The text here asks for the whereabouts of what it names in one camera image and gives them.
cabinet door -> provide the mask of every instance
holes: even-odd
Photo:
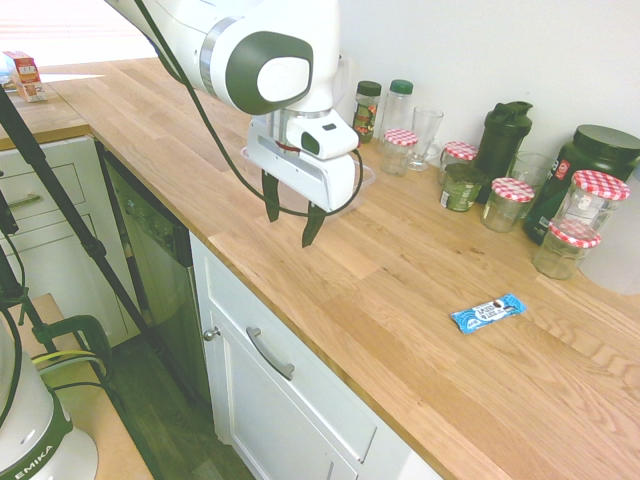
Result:
[[[229,437],[253,474],[263,480],[354,480],[356,472],[282,391],[253,345],[227,321],[212,320],[220,335],[205,348],[210,375],[216,370],[210,378],[216,430],[227,425],[223,440]]]
[[[82,218],[93,230],[91,217]],[[96,317],[112,344],[129,336],[115,294],[67,222],[18,232],[12,241],[24,264],[31,298],[51,293],[65,316]],[[15,255],[6,240],[0,244],[20,281]]]

appliance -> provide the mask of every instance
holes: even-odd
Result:
[[[0,412],[9,399],[15,350],[0,322]],[[0,425],[0,479],[90,480],[98,451],[89,435],[73,426],[69,414],[40,379],[26,352],[15,397]]]
[[[169,373],[186,397],[210,403],[189,230],[111,152],[98,150],[142,316],[168,349]]]

black shaker bottle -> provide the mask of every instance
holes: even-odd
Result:
[[[498,103],[487,114],[474,166],[486,173],[491,181],[507,173],[522,139],[531,131],[531,119],[527,117],[531,107],[533,105],[527,102]],[[487,203],[489,193],[491,182],[482,187],[476,202]]]

stainless steel dishwasher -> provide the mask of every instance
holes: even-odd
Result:
[[[169,350],[184,393],[210,403],[189,230],[113,154],[102,156],[141,313]]]

drawer handle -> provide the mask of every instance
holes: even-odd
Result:
[[[30,193],[25,198],[9,203],[9,208],[24,207],[25,205],[31,205],[32,203],[39,202],[40,200],[42,200],[41,195],[34,195],[33,193]]]
[[[247,335],[249,335],[249,340],[251,340],[251,343],[253,343],[253,346],[256,347],[256,350],[258,350],[258,353],[262,355],[262,358],[264,358],[267,361],[267,363],[271,365],[274,368],[274,370],[278,372],[280,375],[282,375],[284,378],[286,378],[289,381],[293,380],[293,371],[295,370],[295,367],[290,363],[285,364],[277,360],[271,354],[271,352],[269,352],[269,350],[267,350],[267,348],[262,344],[262,341],[258,339],[261,333],[262,332],[260,331],[259,328],[247,327]]]

